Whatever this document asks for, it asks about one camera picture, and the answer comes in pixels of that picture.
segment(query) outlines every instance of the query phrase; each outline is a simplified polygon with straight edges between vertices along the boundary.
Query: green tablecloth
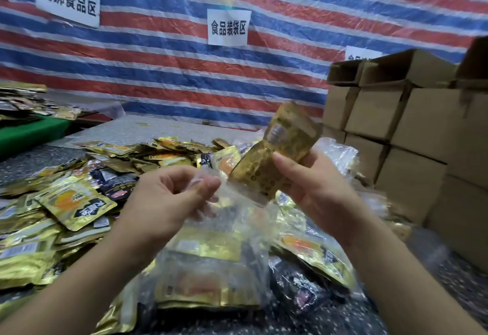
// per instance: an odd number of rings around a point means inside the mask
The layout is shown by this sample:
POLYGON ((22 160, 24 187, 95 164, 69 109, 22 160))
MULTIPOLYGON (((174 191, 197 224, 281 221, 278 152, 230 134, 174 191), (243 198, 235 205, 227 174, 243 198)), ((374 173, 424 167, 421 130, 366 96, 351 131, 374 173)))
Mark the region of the green tablecloth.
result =
POLYGON ((42 118, 33 123, 1 128, 0 160, 62 138, 70 123, 63 119, 42 118))

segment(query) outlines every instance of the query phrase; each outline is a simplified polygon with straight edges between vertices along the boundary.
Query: sign with chinese characters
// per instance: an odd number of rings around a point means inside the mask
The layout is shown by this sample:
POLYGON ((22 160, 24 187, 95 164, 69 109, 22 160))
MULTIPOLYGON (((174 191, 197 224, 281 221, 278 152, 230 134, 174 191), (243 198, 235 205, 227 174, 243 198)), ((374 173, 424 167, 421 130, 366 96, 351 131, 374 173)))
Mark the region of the sign with chinese characters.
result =
POLYGON ((36 7, 79 24, 100 27, 100 0, 36 0, 36 7))
POLYGON ((251 11, 207 10, 208 43, 214 46, 247 46, 251 11))
POLYGON ((383 56, 381 52, 369 50, 367 48, 358 48, 353 46, 347 46, 345 48, 345 60, 370 60, 381 56, 383 56))

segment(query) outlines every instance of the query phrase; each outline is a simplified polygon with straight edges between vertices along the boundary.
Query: cardboard box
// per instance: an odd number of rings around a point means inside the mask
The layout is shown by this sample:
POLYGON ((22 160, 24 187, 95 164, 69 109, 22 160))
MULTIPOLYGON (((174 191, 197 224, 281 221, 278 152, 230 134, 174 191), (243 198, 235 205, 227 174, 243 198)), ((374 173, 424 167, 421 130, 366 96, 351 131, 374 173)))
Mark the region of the cardboard box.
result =
POLYGON ((333 62, 330 65, 327 83, 340 87, 357 87, 363 73, 364 60, 333 62))
POLYGON ((488 36, 474 38, 459 64, 454 87, 488 90, 488 36))
POLYGON ((387 157, 388 146, 350 133, 346 135, 344 144, 358 150, 356 170, 374 184, 387 157))
POLYGON ((359 90, 358 87, 329 88, 322 117, 324 125, 344 130, 359 90))
POLYGON ((488 272, 488 192, 447 176, 427 227, 472 264, 488 272))
POLYGON ((364 63, 360 87, 398 87, 410 82, 435 88, 454 78, 455 66, 430 52, 411 49, 378 57, 364 63))
POLYGON ((446 165, 412 152, 391 149, 376 181, 397 212, 421 225, 434 205, 446 165))
POLYGON ((414 88, 391 143, 447 163, 467 109, 462 95, 455 89, 414 88))
POLYGON ((336 140, 338 143, 344 143, 345 141, 345 132, 339 129, 331 128, 324 125, 324 131, 322 133, 322 137, 330 137, 336 140))
POLYGON ((448 173, 488 190, 488 94, 473 94, 462 120, 448 173))
POLYGON ((410 85, 361 89, 345 131, 389 141, 410 96, 410 85))

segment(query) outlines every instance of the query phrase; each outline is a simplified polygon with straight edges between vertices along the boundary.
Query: hand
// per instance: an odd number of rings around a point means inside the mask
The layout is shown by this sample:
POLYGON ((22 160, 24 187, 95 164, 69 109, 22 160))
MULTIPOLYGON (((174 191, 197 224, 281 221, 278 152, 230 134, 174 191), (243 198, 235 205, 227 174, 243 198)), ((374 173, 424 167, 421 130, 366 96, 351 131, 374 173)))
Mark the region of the hand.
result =
POLYGON ((275 152, 273 162, 292 183, 283 191, 343 247, 351 243, 358 229, 374 220, 374 215, 325 154, 313 150, 300 165, 275 152))
POLYGON ((176 165, 143 174, 127 200, 109 238, 149 263, 180 230, 192 212, 220 187, 220 179, 204 176, 184 192, 198 169, 176 165))

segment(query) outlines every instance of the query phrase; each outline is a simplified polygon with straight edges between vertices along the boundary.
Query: striped tarp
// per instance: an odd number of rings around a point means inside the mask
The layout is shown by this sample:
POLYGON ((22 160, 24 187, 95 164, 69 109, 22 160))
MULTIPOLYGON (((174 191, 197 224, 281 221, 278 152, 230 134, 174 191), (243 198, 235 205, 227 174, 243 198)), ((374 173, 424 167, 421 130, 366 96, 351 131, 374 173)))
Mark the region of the striped tarp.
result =
POLYGON ((314 117, 345 47, 427 49, 459 62, 488 31, 488 0, 101 0, 101 27, 0 0, 0 78, 128 103, 128 112, 266 125, 293 99, 314 117), (207 9, 252 11, 248 45, 206 43, 207 9))

